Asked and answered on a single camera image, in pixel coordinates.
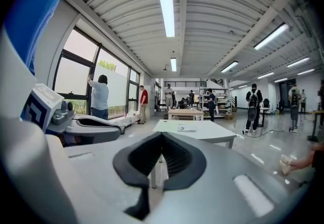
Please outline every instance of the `ceiling light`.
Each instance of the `ceiling light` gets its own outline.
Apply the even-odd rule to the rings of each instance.
[[[306,70],[306,71],[304,71],[304,72],[300,72],[300,73],[298,73],[297,75],[303,75],[303,74],[306,74],[306,73],[309,73],[309,72],[313,72],[315,69],[310,69],[310,70]]]
[[[279,25],[272,33],[270,33],[267,37],[265,37],[262,41],[260,41],[257,45],[254,46],[256,50],[259,50],[263,46],[266,46],[269,42],[275,39],[278,35],[282,34],[289,28],[288,24]]]
[[[307,57],[307,58],[305,58],[305,59],[302,59],[302,60],[299,60],[299,61],[296,61],[295,63],[290,64],[290,65],[288,65],[287,67],[291,68],[291,67],[293,67],[293,66],[296,66],[296,65],[298,65],[298,64],[300,64],[300,63],[303,63],[303,62],[306,62],[306,61],[308,61],[308,60],[309,60],[309,57]]]
[[[268,77],[268,76],[271,76],[271,75],[273,75],[273,74],[274,74],[274,73],[271,72],[271,73],[265,74],[265,75],[263,75],[263,76],[259,76],[258,79],[261,79],[261,78],[264,78],[264,77]]]
[[[173,0],[160,0],[167,37],[175,36]]]
[[[226,68],[224,68],[221,72],[225,73],[225,72],[229,71],[231,68],[235,67],[237,64],[238,64],[238,62],[234,61],[234,62],[232,62],[232,64],[230,64]]]
[[[288,79],[288,78],[278,79],[278,80],[275,81],[275,83],[278,83],[278,82],[281,82],[281,81],[285,81],[285,80],[287,80],[287,79]]]
[[[171,59],[171,67],[172,71],[177,71],[177,59],[176,58],[170,58]]]

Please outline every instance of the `sneaker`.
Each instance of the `sneaker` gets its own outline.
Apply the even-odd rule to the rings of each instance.
[[[281,166],[281,170],[282,170],[283,175],[287,175],[287,174],[290,173],[291,167],[289,165],[283,163],[282,160],[279,161],[279,164]]]
[[[286,155],[281,155],[281,160],[286,165],[290,165],[290,162],[292,161],[292,158],[290,158],[290,157],[288,157]]]

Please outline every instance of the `window frame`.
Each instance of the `window frame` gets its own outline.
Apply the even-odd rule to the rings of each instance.
[[[124,64],[126,67],[128,67],[128,72],[127,72],[127,87],[126,87],[126,105],[125,105],[125,111],[126,113],[128,113],[129,108],[128,108],[128,103],[129,102],[136,102],[136,110],[138,110],[138,104],[139,104],[139,81],[140,81],[140,73],[135,70],[134,68],[132,68],[130,65],[128,65],[127,63],[125,63],[124,61],[122,61],[118,56],[116,56],[114,53],[112,53],[109,49],[107,49],[106,47],[104,47],[102,45],[102,43],[97,42],[96,40],[94,40],[93,38],[91,38],[90,36],[88,36],[85,32],[83,32],[82,30],[80,30],[78,27],[74,27],[73,30],[75,30],[76,32],[78,32],[79,34],[81,34],[84,38],[88,39],[89,41],[91,41],[93,44],[95,44],[97,46],[97,50],[95,53],[95,59],[94,62],[91,62],[85,58],[82,58],[72,52],[69,52],[68,50],[62,49],[60,58],[58,60],[57,66],[56,66],[56,70],[55,70],[55,74],[54,74],[54,80],[53,80],[53,87],[52,90],[55,90],[55,84],[56,84],[56,77],[57,77],[57,73],[58,73],[58,69],[61,63],[61,59],[62,58],[66,58],[68,60],[71,60],[73,62],[79,63],[81,65],[87,66],[89,67],[89,72],[90,74],[94,74],[95,70],[96,70],[96,66],[98,63],[98,57],[99,57],[99,53],[101,51],[104,51],[106,53],[108,53],[109,55],[111,55],[112,57],[114,57],[116,60],[118,60],[119,62],[121,62],[122,64]],[[133,70],[136,74],[137,74],[137,81],[138,83],[131,81],[130,80],[130,76],[131,76],[131,70]],[[136,99],[129,99],[129,86],[130,84],[136,85],[137,86],[137,94],[136,94]],[[91,115],[91,92],[92,92],[92,87],[89,86],[89,84],[87,84],[87,91],[86,91],[86,95],[75,95],[75,94],[64,94],[64,93],[58,93],[61,96],[63,96],[65,99],[73,99],[73,100],[86,100],[87,101],[87,114]],[[108,120],[112,120],[112,119],[116,119],[121,117],[122,115],[116,115],[113,117],[108,117]]]

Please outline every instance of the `metal shelving unit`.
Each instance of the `metal shelving unit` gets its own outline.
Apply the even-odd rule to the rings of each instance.
[[[199,109],[203,112],[209,112],[208,103],[204,101],[204,99],[209,97],[209,95],[206,94],[208,89],[209,88],[207,87],[199,88]],[[232,114],[232,103],[229,100],[231,91],[227,88],[212,88],[212,90],[216,98],[227,99],[226,101],[217,102],[214,117],[223,118],[226,113]]]

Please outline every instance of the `red shirt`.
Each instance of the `red shirt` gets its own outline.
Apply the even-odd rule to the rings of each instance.
[[[142,97],[141,97],[141,103],[143,101],[143,97],[145,96],[145,100],[143,104],[147,104],[148,103],[148,95],[147,95],[147,91],[144,89],[142,92]]]

